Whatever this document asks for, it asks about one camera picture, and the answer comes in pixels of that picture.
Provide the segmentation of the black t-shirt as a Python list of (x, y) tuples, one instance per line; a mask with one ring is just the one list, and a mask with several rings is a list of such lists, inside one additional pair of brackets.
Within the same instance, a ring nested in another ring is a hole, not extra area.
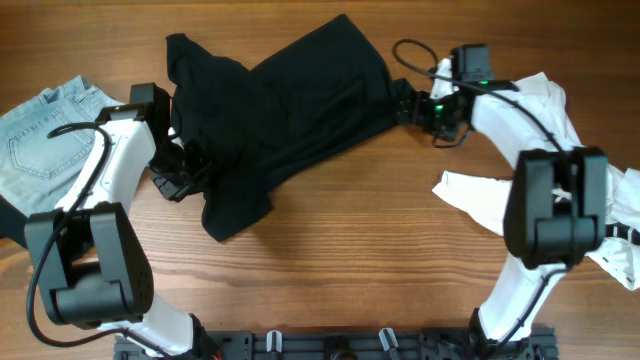
[(346, 15), (253, 69), (184, 34), (166, 44), (173, 122), (211, 162), (201, 223), (218, 242), (264, 217), (291, 176), (397, 125), (415, 93)]

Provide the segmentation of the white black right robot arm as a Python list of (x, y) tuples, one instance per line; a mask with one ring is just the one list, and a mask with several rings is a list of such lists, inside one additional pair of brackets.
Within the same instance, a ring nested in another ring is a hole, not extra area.
[(568, 146), (535, 115), (531, 79), (497, 81), (488, 49), (452, 52), (454, 91), (427, 101), (421, 125), (448, 148), (464, 138), (457, 127), (489, 138), (514, 169), (503, 212), (508, 256), (470, 331), (485, 353), (529, 337), (532, 321), (553, 287), (605, 237), (608, 158), (596, 147)]

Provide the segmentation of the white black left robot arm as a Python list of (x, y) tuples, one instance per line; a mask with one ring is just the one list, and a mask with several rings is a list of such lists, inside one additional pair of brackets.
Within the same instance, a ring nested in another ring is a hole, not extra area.
[(221, 358), (195, 315), (155, 293), (128, 218), (145, 168), (180, 172), (184, 165), (184, 151), (169, 134), (170, 101), (156, 84), (137, 84), (128, 104), (49, 131), (50, 139), (85, 130), (95, 139), (71, 190), (25, 225), (34, 269), (26, 318), (41, 343), (71, 348), (118, 335), (151, 358)]

